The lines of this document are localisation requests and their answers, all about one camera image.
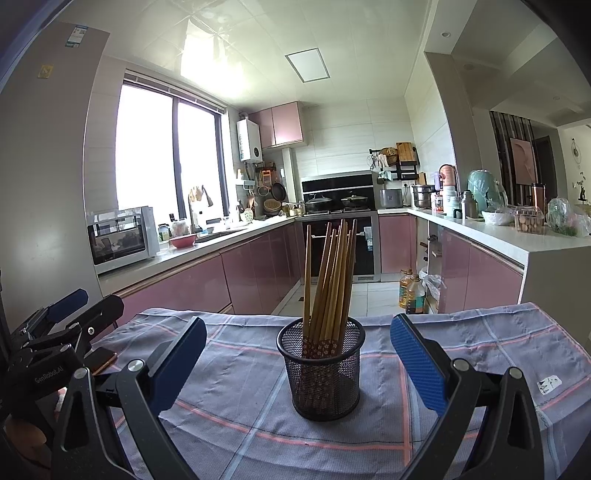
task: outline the mesh pen holder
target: mesh pen holder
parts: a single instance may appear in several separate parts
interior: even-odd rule
[[[283,327],[277,349],[285,359],[295,410],[315,421],[340,419],[359,403],[359,350],[365,330],[352,318],[347,321],[342,354],[331,358],[303,358],[303,321]]]

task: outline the microwave oven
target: microwave oven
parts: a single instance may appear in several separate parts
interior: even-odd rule
[[[86,223],[97,274],[155,257],[160,250],[152,207],[91,212]]]

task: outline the pot lid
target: pot lid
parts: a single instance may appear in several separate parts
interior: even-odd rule
[[[341,199],[341,200],[348,200],[350,202],[354,202],[356,200],[367,200],[367,199],[368,199],[367,197],[362,197],[361,195],[352,194],[352,195],[345,197],[344,199]]]
[[[331,199],[328,199],[326,197],[323,196],[319,196],[320,193],[317,193],[316,195],[314,195],[314,198],[311,200],[308,200],[306,203],[326,203],[326,202],[332,202]]]

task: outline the bottle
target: bottle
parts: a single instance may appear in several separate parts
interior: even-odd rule
[[[402,278],[400,279],[400,287],[398,289],[398,306],[403,309],[406,307],[407,286],[413,280],[413,269],[404,268],[400,273],[402,274]]]
[[[407,314],[424,313],[425,309],[425,289],[423,282],[415,275],[407,287],[406,306]]]

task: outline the cutting board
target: cutting board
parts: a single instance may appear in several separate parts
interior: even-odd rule
[[[413,145],[410,142],[396,143],[398,159],[400,161],[414,161]]]

